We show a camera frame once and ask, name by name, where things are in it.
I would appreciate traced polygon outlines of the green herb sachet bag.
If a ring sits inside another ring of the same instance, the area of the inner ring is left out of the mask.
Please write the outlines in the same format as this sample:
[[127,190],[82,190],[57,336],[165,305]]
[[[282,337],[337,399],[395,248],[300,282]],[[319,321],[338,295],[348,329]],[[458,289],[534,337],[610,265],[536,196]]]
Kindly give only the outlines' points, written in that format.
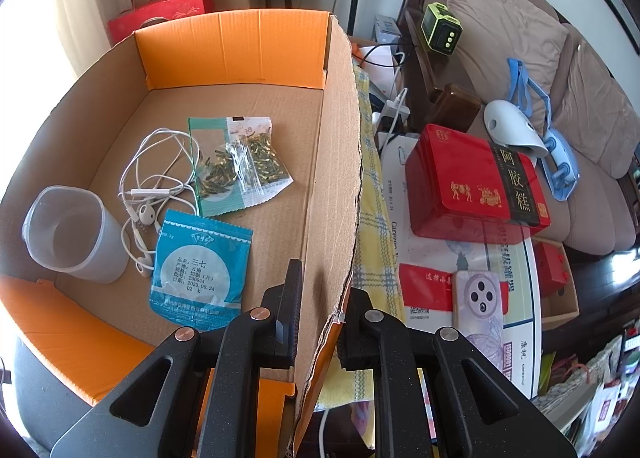
[[257,207],[293,184],[273,147],[270,118],[190,118],[188,127],[201,151],[195,167],[201,215]]

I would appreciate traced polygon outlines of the white wired earphones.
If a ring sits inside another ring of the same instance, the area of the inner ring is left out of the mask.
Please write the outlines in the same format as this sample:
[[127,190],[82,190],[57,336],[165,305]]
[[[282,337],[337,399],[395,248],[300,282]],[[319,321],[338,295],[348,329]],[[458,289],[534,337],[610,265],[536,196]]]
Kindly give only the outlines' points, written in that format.
[[[142,177],[142,158],[171,141],[178,150],[165,170]],[[190,133],[160,127],[142,138],[120,175],[117,198],[128,215],[120,229],[120,242],[134,268],[144,278],[152,276],[156,254],[155,249],[146,246],[145,230],[152,227],[157,235],[160,234],[160,213],[168,203],[186,205],[193,214],[200,214],[195,190],[195,167],[200,154],[200,145]]]

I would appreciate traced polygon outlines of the translucent plastic cup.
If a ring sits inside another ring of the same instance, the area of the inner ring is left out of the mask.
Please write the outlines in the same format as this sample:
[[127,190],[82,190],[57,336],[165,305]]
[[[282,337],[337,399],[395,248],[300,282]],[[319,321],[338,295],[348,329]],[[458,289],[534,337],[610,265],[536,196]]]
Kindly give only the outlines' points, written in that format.
[[122,276],[129,261],[119,222],[87,189],[44,188],[25,216],[22,239],[40,266],[103,285]]

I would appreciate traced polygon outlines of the orange-flapped cardboard box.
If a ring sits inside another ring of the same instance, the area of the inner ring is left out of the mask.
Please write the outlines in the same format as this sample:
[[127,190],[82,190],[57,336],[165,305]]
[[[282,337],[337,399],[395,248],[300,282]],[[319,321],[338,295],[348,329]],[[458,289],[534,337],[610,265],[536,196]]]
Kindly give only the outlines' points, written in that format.
[[137,30],[107,51],[44,120],[1,201],[1,303],[30,350],[94,404],[171,331],[127,257],[101,285],[47,269],[23,223],[50,186],[84,188],[116,219],[160,173],[190,177],[200,212],[253,233],[246,308],[304,267],[297,356],[260,379],[260,456],[276,451],[285,396],[305,434],[354,272],[362,162],[352,45],[325,11],[251,9]]

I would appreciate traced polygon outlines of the yellow checked tablecloth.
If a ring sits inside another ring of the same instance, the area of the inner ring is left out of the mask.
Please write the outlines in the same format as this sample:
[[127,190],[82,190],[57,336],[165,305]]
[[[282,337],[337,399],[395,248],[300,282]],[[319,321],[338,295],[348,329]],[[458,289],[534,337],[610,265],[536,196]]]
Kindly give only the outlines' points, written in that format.
[[[372,305],[401,320],[406,318],[397,269],[392,225],[383,197],[380,156],[374,140],[366,71],[354,69],[360,110],[361,191],[352,286],[366,290]],[[316,408],[334,410],[347,405],[367,448],[375,441],[373,376],[370,370],[346,371],[336,356],[322,386]]]

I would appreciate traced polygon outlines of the blue white herb packet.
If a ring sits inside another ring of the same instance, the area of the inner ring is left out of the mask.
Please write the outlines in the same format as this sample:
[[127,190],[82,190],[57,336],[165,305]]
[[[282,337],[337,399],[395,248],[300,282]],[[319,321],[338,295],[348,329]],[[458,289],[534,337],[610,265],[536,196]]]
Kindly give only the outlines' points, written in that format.
[[241,313],[253,232],[169,210],[157,240],[149,304],[160,317],[200,332]]

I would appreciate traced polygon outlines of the white printed box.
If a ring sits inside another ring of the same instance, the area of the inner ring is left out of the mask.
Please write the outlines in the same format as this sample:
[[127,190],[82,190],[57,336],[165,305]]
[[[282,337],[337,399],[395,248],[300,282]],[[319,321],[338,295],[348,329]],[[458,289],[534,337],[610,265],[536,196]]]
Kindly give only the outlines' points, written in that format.
[[416,145],[398,136],[382,154],[384,197],[399,265],[408,327],[435,332],[456,324],[456,275],[492,271],[502,292],[502,372],[527,397],[538,393],[541,300],[533,242],[487,244],[416,236],[410,226],[405,165]]

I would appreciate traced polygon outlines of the pink patterned smartphone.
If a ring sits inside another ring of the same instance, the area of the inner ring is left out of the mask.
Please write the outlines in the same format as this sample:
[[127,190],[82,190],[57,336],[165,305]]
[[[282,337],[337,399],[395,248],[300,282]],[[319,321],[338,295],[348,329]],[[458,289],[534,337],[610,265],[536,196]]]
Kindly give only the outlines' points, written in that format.
[[503,309],[498,276],[492,271],[458,271],[452,297],[454,328],[502,370]]

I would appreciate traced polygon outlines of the red Chinese cake tin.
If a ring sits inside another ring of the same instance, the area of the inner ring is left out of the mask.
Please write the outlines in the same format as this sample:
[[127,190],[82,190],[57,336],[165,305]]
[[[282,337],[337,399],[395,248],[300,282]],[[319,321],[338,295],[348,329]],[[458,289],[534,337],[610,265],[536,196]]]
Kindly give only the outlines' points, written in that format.
[[419,237],[518,244],[551,225],[533,163],[492,141],[428,124],[405,171]]

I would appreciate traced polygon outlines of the small red box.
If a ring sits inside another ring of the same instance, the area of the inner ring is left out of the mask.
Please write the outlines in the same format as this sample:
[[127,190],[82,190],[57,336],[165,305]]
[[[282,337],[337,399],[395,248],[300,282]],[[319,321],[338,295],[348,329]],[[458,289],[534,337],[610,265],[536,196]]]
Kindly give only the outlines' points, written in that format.
[[535,239],[534,253],[540,296],[552,296],[570,284],[570,265],[562,243]]

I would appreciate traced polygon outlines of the white dome device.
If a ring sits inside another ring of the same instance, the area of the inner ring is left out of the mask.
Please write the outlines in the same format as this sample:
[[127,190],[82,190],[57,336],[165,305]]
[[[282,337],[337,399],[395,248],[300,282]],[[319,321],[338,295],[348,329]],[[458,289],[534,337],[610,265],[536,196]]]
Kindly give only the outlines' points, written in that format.
[[549,151],[526,115],[506,100],[492,100],[484,110],[484,124],[491,140],[527,155],[533,161]]

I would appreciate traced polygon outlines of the red Ferrero Collection gift box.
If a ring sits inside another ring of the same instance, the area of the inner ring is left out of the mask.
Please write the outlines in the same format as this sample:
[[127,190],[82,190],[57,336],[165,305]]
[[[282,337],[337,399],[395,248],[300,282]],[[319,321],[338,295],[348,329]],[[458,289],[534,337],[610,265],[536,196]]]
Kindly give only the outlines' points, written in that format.
[[108,38],[114,46],[140,28],[213,11],[214,0],[156,0],[110,20],[107,23]]

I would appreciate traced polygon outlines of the green portable power station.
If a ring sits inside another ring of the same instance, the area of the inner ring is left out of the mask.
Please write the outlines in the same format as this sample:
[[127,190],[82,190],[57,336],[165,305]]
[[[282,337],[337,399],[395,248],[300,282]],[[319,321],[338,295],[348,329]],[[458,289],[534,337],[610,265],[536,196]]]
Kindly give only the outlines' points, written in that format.
[[454,53],[463,32],[460,21],[441,2],[425,6],[421,30],[426,46],[445,56]]

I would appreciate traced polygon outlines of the brown fabric sofa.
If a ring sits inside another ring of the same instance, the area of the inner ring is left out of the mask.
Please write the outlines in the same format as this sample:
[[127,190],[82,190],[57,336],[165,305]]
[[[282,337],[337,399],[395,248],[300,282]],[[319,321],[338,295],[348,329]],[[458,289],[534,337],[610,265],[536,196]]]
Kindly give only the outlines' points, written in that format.
[[[424,9],[441,2],[463,32],[454,53],[426,46]],[[548,0],[404,0],[398,25],[416,46],[404,68],[411,125],[461,124],[463,132],[487,138],[484,110],[508,100],[508,58],[525,63],[529,77],[549,95],[551,125],[572,147],[580,177],[567,201],[544,195],[551,225],[546,239],[590,254],[630,249],[638,239],[622,188],[639,144],[639,115],[622,86],[580,33]],[[544,103],[530,90],[533,118],[544,133]]]

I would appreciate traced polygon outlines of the blue plastic frame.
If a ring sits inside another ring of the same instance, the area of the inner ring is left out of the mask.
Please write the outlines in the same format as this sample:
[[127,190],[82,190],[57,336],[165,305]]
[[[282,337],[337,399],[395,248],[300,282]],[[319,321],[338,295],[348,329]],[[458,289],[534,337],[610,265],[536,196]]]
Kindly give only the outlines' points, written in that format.
[[552,108],[549,95],[529,77],[525,63],[516,58],[506,59],[510,71],[508,100],[528,119],[533,118],[530,90],[544,103],[544,133],[541,140],[548,153],[538,155],[544,177],[556,201],[567,201],[575,190],[579,177],[579,166],[574,151],[564,136],[552,125]]

